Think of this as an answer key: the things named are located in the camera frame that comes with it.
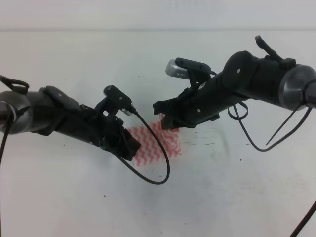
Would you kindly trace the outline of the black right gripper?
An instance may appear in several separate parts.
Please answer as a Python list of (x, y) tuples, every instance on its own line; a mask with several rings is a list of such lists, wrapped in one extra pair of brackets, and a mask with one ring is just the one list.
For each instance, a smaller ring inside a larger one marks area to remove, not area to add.
[(157, 101), (154, 114), (165, 115), (161, 120), (163, 130), (196, 127), (216, 120), (229, 107), (253, 99), (251, 81), (257, 68), (257, 58), (248, 51), (233, 54), (222, 72), (211, 75), (201, 86), (185, 89), (177, 98)]

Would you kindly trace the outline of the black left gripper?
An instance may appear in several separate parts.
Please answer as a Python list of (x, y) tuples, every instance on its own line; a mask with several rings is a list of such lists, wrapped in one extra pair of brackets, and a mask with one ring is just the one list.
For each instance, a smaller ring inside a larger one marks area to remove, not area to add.
[(91, 143), (102, 150), (115, 153), (126, 161), (132, 161), (141, 144), (125, 129), (119, 119), (111, 120), (98, 115), (84, 104), (78, 110), (67, 112), (59, 133)]

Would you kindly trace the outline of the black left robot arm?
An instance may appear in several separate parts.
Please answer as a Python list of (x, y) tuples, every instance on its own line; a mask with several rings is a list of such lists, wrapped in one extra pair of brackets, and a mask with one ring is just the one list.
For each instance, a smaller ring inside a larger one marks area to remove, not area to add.
[(0, 80), (10, 89), (0, 94), (2, 132), (8, 117), (13, 116), (10, 134), (31, 132), (48, 136), (58, 132), (127, 161), (133, 160), (141, 147), (114, 113), (106, 116), (98, 108), (80, 105), (54, 86), (31, 92), (24, 81), (5, 76)]

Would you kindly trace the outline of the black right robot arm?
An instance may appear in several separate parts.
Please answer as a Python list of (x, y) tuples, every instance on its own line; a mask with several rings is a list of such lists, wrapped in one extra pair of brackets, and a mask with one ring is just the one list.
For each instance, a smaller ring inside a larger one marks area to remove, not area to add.
[(166, 73), (189, 80), (190, 87), (176, 98), (154, 103), (154, 114), (164, 115), (163, 129), (194, 128), (217, 120), (222, 111), (248, 99), (291, 111), (315, 107), (315, 70), (292, 58), (281, 58), (260, 36), (255, 41), (266, 52), (264, 58), (239, 51), (228, 59), (220, 73), (188, 59), (169, 61)]

